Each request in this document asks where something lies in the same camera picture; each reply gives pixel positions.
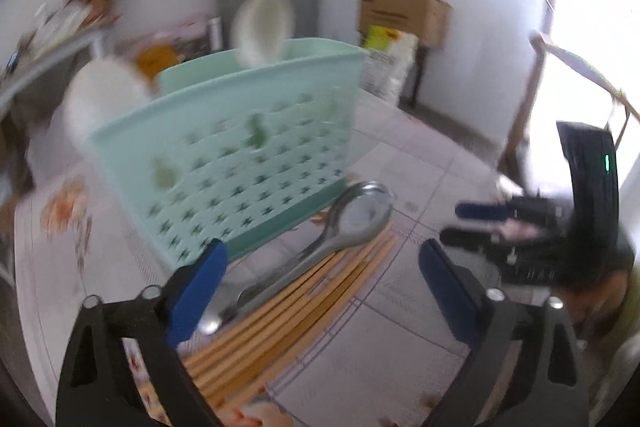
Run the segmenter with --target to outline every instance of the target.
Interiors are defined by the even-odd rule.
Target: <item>mint green plastic dish rack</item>
[[[209,55],[163,71],[161,98],[98,129],[98,167],[169,272],[213,238],[232,261],[335,200],[364,57],[325,39],[253,70]]]

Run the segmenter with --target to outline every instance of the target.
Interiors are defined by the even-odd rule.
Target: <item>blue gripper pad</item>
[[[170,346],[191,338],[222,281],[226,263],[226,246],[215,239],[196,263],[178,269],[169,279],[163,292],[168,312],[165,335]]]
[[[478,314],[484,293],[478,280],[468,269],[453,265],[434,239],[420,248],[418,265],[453,336],[475,349],[481,340]]]
[[[456,216],[460,219],[481,219],[482,221],[506,221],[511,217],[505,204],[459,203]]]

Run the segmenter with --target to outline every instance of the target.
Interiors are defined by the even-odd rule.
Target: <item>wooden chopstick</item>
[[[347,255],[347,251],[341,251],[321,261],[242,323],[225,331],[212,344],[189,357],[185,361],[189,373],[192,376],[203,377],[204,375],[207,377],[197,379],[196,384],[210,405],[214,407],[216,404],[220,404],[225,396],[230,396],[230,398],[224,402],[222,406],[224,409],[244,405],[260,392],[265,383],[277,377],[309,344],[316,340],[322,330],[334,320],[338,312],[344,308],[388,255],[396,241],[395,237],[387,238],[373,258],[370,261],[365,261],[389,228],[390,225],[387,225],[383,232],[368,245],[365,245],[331,281],[329,286],[317,296],[310,298],[308,292],[315,288],[340,263]],[[302,307],[296,306],[295,301],[299,300],[301,296],[305,297],[302,299],[304,304]],[[298,313],[291,313],[291,309],[287,308],[287,305],[298,309]],[[276,333],[279,333],[276,334],[276,341],[265,343],[264,339],[270,339],[270,336],[266,336],[264,330],[273,331],[274,328],[268,328],[270,321],[283,315],[296,317],[296,319],[293,321],[279,320],[279,324],[284,322],[286,325],[286,331],[281,333],[276,330]],[[257,333],[260,333],[262,343],[251,342]],[[249,341],[248,344],[253,348],[247,348],[246,344],[243,345],[245,341]],[[231,347],[244,353],[244,360],[242,356],[236,355],[233,360],[237,363],[231,364],[226,360],[223,367],[213,367],[211,371],[207,371],[211,365],[219,362],[228,351],[231,351]],[[221,373],[225,369],[233,370],[233,372],[229,372],[225,378],[222,378]],[[221,378],[218,381],[212,381],[216,376]],[[155,398],[155,403],[148,406],[149,413],[151,415],[162,414],[162,406],[158,402],[158,397],[154,396],[152,385],[147,383],[141,386],[141,391],[143,389],[152,399]]]
[[[318,281],[321,280],[322,277],[325,277],[326,273],[328,273],[331,268],[334,267],[338,262],[335,260],[335,257],[339,256],[339,258],[341,259],[341,256],[344,255],[344,252],[345,251],[339,251],[338,253],[332,254],[322,259],[320,263],[316,264],[311,270],[307,271],[301,277],[293,281],[289,286],[284,288],[282,292],[274,296],[274,298],[269,302],[258,308],[255,312],[253,312],[247,318],[243,319],[240,323],[231,327],[229,330],[224,331],[219,336],[216,336],[212,343],[210,343],[207,347],[195,353],[194,355],[191,355],[188,359],[185,360],[184,366],[187,368],[187,370],[197,368],[200,362],[209,357],[211,353],[215,352],[215,350],[220,349],[220,347],[242,333],[242,331],[251,327],[256,321],[260,320],[265,315],[270,313],[274,308],[276,308],[284,300],[288,299],[292,294],[298,293],[297,290],[300,289],[300,287],[307,287],[308,285],[306,283],[309,281],[309,279],[314,280],[315,283],[318,283]]]
[[[268,327],[270,324],[273,324],[283,313],[295,309],[300,302],[300,299],[303,298],[312,288],[314,288],[318,283],[326,277],[326,274],[329,273],[336,264],[338,264],[345,252],[342,251],[340,253],[335,254],[330,261],[322,264],[321,270],[316,270],[311,277],[308,277],[302,285],[299,285],[292,293],[287,296],[287,298],[281,300],[279,304],[275,307],[271,307],[269,311],[262,316],[258,317],[257,320],[252,321],[248,325],[245,325],[242,328],[238,328],[238,332],[233,332],[233,335],[226,336],[225,338],[220,338],[220,341],[214,341],[213,348],[207,349],[208,357],[204,359],[200,359],[197,365],[191,364],[189,373],[191,378],[196,380],[199,378],[207,369],[218,363],[221,359],[226,357],[229,353],[234,352],[238,349],[242,344],[245,344],[252,337],[257,335],[264,328]]]
[[[248,343],[236,350],[231,356],[226,357],[212,371],[195,380],[200,392],[206,397],[209,388],[216,385],[215,381],[226,381],[242,371],[247,365],[251,365],[260,353],[269,349],[287,333],[293,330],[314,308],[319,306],[347,277],[355,270],[361,261],[369,256],[369,253],[377,245],[382,234],[368,245],[364,246],[354,259],[327,285],[326,288],[315,297],[302,296],[290,309],[255,335]]]
[[[308,291],[318,285],[318,283],[324,279],[338,263],[340,263],[346,253],[347,250],[341,250],[327,256],[311,270],[307,271],[303,276],[291,283],[281,293],[274,296],[274,298],[268,303],[264,304],[253,314],[249,315],[245,320],[230,328],[230,330],[225,331],[222,335],[215,338],[209,346],[186,359],[184,365],[191,378],[199,377],[212,365],[210,360],[211,357],[215,356],[217,350],[222,349],[223,346],[232,342],[239,335],[247,332],[256,324],[260,325],[263,322],[268,324],[277,317],[282,312],[282,309],[278,307],[278,305],[281,307],[288,307],[297,301],[302,295],[305,295]],[[139,387],[139,389],[140,394],[146,394],[146,398],[150,405],[159,403],[158,396],[151,382],[144,383]]]
[[[378,266],[380,266],[389,251],[393,248],[395,242],[395,237],[391,237],[387,240],[376,256],[367,264],[366,268],[362,270],[354,283],[340,296],[340,298],[337,299],[337,301],[335,301],[332,307],[322,317],[320,317],[311,328],[308,329],[302,338],[287,349],[286,352],[276,360],[276,362],[270,365],[270,367],[264,370],[257,378],[255,378],[254,381],[246,385],[240,392],[231,397],[226,397],[224,404],[219,408],[219,411],[228,412],[247,404],[260,393],[265,384],[276,378],[287,367],[289,367],[300,353],[318,339],[318,336],[322,331],[331,324],[338,313],[348,304],[350,299],[356,295],[362,284],[375,273]],[[208,402],[215,405],[222,399],[222,397],[213,397],[213,399],[208,400]]]

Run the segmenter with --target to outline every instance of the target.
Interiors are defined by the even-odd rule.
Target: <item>metal screw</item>
[[[498,288],[489,288],[486,291],[486,296],[494,302],[504,301],[504,293],[502,293],[501,290],[498,290]]]
[[[551,306],[555,310],[561,310],[564,308],[564,304],[558,297],[549,297],[549,306]]]
[[[142,298],[150,301],[151,299],[156,299],[162,293],[162,288],[157,285],[147,286],[142,290]]]
[[[95,308],[102,300],[97,295],[89,295],[82,301],[82,306],[87,309]]]

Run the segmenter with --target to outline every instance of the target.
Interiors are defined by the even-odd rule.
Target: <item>metal spoon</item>
[[[329,209],[320,236],[305,250],[250,285],[223,281],[198,329],[204,335],[212,335],[231,320],[265,304],[330,253],[367,243],[385,228],[392,207],[393,197],[382,184],[362,182],[347,188]]]

